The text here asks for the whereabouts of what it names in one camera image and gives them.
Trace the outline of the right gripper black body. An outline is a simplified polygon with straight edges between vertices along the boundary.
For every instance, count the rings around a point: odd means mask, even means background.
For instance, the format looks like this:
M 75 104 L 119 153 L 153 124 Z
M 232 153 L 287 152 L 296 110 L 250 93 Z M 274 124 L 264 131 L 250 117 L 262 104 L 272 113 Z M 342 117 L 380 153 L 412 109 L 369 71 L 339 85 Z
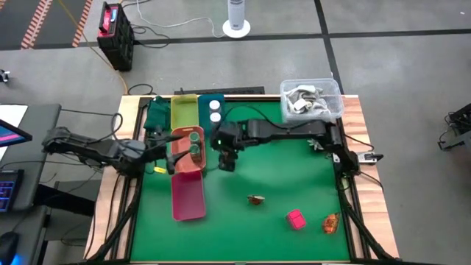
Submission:
M 219 163 L 230 164 L 235 163 L 238 159 L 238 150 L 231 147 L 222 146 L 218 148 Z

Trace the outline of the red-lid spice tin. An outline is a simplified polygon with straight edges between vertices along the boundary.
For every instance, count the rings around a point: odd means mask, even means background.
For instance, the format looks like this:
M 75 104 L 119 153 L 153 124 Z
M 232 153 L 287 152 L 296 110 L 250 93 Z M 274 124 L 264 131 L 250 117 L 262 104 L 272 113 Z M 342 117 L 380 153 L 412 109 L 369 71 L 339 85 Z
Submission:
M 304 228 L 304 226 L 307 225 L 305 217 L 302 215 L 302 212 L 299 209 L 289 211 L 286 215 L 286 220 L 290 227 L 294 230 L 301 230 Z

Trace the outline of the orange plastic bin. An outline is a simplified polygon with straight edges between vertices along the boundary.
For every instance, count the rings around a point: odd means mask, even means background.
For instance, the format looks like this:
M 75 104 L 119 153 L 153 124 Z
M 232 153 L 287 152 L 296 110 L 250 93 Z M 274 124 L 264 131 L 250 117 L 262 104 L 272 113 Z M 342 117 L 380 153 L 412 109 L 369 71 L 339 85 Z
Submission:
M 185 155 L 181 160 L 179 160 L 175 166 L 176 172 L 194 172 L 194 171 L 202 171 L 206 166 L 206 157 L 205 157 L 205 134 L 204 130 L 199 126 L 192 126 L 192 127 L 178 127 L 175 130 L 172 130 L 171 135 L 182 135 L 178 141 L 171 142 L 171 153 L 177 154 L 179 152 L 183 152 L 189 150 L 191 142 L 188 138 L 188 135 L 196 131 L 199 133 L 201 138 L 201 144 L 199 145 L 202 150 L 202 162 L 201 163 L 194 163 L 191 159 L 190 154 L 188 153 Z

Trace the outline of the dark green folded cloth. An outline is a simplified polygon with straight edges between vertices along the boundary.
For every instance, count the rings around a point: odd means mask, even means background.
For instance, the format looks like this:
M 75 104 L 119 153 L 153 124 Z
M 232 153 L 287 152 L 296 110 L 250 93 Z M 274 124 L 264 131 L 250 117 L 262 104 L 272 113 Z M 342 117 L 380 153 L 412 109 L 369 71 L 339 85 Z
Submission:
M 161 96 L 156 96 L 147 105 L 144 129 L 148 131 L 169 130 L 170 112 L 169 102 Z

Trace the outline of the yellow-green plastic bin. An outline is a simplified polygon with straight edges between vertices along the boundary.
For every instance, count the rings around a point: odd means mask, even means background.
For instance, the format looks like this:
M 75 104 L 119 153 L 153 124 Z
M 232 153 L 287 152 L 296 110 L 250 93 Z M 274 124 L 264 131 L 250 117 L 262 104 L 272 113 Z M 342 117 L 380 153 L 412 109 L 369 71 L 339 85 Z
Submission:
M 196 94 L 175 95 L 171 98 L 171 128 L 199 125 L 198 96 Z

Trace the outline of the blue plastic bin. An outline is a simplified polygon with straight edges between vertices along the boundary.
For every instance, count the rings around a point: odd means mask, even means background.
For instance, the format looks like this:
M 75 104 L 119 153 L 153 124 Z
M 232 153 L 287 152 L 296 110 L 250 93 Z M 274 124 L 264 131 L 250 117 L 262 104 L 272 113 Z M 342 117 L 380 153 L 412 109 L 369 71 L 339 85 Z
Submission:
M 218 113 L 221 114 L 222 118 L 225 113 L 225 100 L 223 94 L 203 94 L 198 97 L 199 125 L 204 130 L 205 135 L 210 135 L 212 133 L 213 128 L 218 125 L 210 123 L 210 114 L 212 112 L 210 111 L 208 104 L 211 100 L 218 100 L 221 102 L 221 108 Z

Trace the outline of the green table mat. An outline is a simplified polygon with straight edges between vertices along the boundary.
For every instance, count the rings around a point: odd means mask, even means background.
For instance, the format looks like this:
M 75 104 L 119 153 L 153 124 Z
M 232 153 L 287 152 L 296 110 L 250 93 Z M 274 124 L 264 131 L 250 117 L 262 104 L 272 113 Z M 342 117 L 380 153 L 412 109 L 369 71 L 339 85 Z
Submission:
M 132 241 L 132 261 L 346 261 L 343 228 L 322 229 L 340 211 L 333 164 L 305 139 L 272 141 L 240 152 L 234 172 L 218 167 L 207 151 L 203 177 L 206 215 L 172 216 L 171 177 L 147 169 Z M 265 200 L 252 205 L 247 197 Z M 307 225 L 286 220 L 299 209 Z

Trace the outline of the grey white cloth pile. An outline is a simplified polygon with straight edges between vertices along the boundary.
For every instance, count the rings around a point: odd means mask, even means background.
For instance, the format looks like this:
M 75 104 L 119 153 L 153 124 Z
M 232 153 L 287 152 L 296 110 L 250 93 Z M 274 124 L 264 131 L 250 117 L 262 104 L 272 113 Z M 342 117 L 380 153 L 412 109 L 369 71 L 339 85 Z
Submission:
M 323 98 L 323 89 L 314 85 L 298 85 L 286 91 L 284 96 L 288 112 L 291 114 L 330 113 L 327 101 Z

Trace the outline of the clear plastic storage container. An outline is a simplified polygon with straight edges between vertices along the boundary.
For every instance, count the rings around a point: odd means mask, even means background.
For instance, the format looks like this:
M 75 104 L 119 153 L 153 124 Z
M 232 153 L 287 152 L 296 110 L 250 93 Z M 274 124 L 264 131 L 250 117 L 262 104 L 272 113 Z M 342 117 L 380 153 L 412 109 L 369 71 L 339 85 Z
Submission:
M 291 114 L 288 112 L 287 101 L 284 96 L 286 91 L 296 88 L 298 85 L 314 85 L 323 89 L 323 98 L 327 101 L 327 107 L 330 113 L 304 113 Z M 334 122 L 339 119 L 344 112 L 343 99 L 337 81 L 332 78 L 321 79 L 288 79 L 280 84 L 280 108 L 284 121 L 307 121 L 307 120 L 323 120 L 326 122 Z

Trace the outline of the grey desk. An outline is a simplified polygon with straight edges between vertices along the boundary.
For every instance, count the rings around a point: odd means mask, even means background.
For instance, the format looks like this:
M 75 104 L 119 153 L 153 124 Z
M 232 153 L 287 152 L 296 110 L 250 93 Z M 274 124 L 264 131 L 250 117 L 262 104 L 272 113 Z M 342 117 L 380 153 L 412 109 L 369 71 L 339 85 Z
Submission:
M 18 234 L 12 265 L 35 263 L 49 206 L 83 216 L 93 215 L 93 200 L 39 183 L 46 160 L 41 142 L 47 131 L 56 126 L 60 110 L 59 104 L 28 106 L 18 128 L 32 135 L 32 140 L 9 146 L 0 160 L 0 166 L 5 165 L 5 169 L 24 171 L 12 210 L 0 213 L 0 236 L 12 232 Z

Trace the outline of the white tower fan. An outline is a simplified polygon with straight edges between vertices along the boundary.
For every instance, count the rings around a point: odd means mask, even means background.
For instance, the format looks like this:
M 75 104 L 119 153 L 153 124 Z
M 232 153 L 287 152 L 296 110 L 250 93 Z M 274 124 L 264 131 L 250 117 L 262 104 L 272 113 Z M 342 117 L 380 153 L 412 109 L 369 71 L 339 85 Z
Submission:
M 243 38 L 251 30 L 245 19 L 245 0 L 227 0 L 228 19 L 223 23 L 223 33 L 229 38 Z

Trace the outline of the computer monitor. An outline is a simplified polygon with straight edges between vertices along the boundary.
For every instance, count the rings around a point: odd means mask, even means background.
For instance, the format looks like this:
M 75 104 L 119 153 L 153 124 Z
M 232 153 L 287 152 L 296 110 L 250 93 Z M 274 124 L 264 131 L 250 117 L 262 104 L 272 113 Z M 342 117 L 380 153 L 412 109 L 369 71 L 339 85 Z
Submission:
M 32 136 L 0 119 L 0 147 L 22 144 L 32 140 Z

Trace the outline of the white paper sheet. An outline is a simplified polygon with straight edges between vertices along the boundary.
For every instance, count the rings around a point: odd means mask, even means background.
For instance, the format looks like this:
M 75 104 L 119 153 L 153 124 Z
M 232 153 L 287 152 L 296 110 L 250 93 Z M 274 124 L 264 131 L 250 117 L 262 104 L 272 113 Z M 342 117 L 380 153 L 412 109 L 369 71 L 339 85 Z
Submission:
M 26 105 L 0 105 L 0 119 L 19 128 L 27 109 Z M 0 160 L 4 157 L 7 148 L 8 146 L 0 147 Z

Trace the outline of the backlit keyboard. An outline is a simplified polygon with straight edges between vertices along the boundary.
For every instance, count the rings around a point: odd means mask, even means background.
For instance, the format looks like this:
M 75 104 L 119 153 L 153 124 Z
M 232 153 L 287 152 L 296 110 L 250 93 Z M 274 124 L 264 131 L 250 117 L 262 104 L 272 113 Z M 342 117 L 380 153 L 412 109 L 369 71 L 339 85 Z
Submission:
M 12 210 L 23 176 L 23 169 L 0 170 L 0 213 Z

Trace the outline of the black computer mouse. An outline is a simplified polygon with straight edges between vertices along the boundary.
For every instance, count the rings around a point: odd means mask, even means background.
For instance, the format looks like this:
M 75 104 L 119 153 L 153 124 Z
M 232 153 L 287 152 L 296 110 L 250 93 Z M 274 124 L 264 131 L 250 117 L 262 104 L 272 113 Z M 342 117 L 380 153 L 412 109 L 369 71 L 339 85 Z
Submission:
M 13 231 L 0 236 L 0 265 L 10 265 L 16 255 L 19 234 Z

